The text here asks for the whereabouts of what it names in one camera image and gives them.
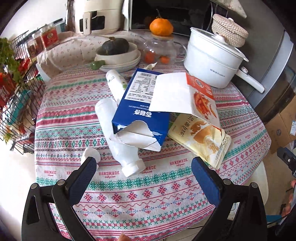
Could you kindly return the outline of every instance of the food packaging bag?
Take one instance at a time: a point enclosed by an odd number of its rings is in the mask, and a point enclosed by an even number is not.
[[[168,136],[215,169],[219,169],[231,143],[231,137],[223,129],[190,114],[180,114]]]
[[[149,111],[181,113],[168,132],[218,169],[231,143],[221,129],[211,87],[188,73],[157,76]]]

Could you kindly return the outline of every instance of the condiment jar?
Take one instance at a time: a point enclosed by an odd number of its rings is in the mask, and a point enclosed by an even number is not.
[[[34,39],[29,39],[28,40],[28,53],[31,58],[34,58],[37,56],[36,48],[35,48],[35,41]]]
[[[142,60],[146,64],[158,62],[165,65],[173,65],[175,62],[182,62],[186,56],[180,61],[176,60],[177,50],[175,44],[181,45],[187,53],[186,47],[183,44],[174,42],[172,36],[163,37],[152,35],[152,38],[144,43]]]
[[[59,43],[59,37],[55,25],[48,24],[44,26],[41,30],[41,39],[45,50],[50,50],[57,46]]]
[[[37,54],[40,54],[43,51],[43,43],[41,39],[41,32],[37,31],[32,35],[33,39],[35,40],[35,49]]]

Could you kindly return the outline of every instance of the white sauce bottle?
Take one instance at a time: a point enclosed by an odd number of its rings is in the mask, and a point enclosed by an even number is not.
[[[128,83],[115,69],[109,70],[106,73],[106,79],[111,93],[116,100],[117,105],[119,105]]]
[[[116,161],[122,165],[122,172],[126,177],[138,174],[145,170],[146,166],[138,156],[138,148],[111,141],[113,135],[112,119],[117,109],[116,102],[111,98],[100,100],[95,106],[95,112],[110,151]]]

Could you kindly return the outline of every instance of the human hand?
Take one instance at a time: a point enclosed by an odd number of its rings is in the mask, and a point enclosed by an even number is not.
[[[117,241],[132,241],[130,237],[126,236],[124,233],[121,233]]]
[[[291,186],[294,188],[296,184],[296,179],[291,181]],[[284,217],[291,212],[291,202],[293,201],[294,193],[291,193],[289,196],[289,203],[283,208],[281,216]]]

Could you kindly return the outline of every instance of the glass teapot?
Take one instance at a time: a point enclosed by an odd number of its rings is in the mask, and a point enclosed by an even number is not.
[[[176,60],[178,53],[175,44],[181,45],[185,50],[185,56],[182,60]],[[142,61],[146,64],[158,62],[159,64],[173,65],[175,62],[183,62],[186,54],[186,47],[183,44],[174,42],[173,37],[152,35],[152,38],[144,43]]]

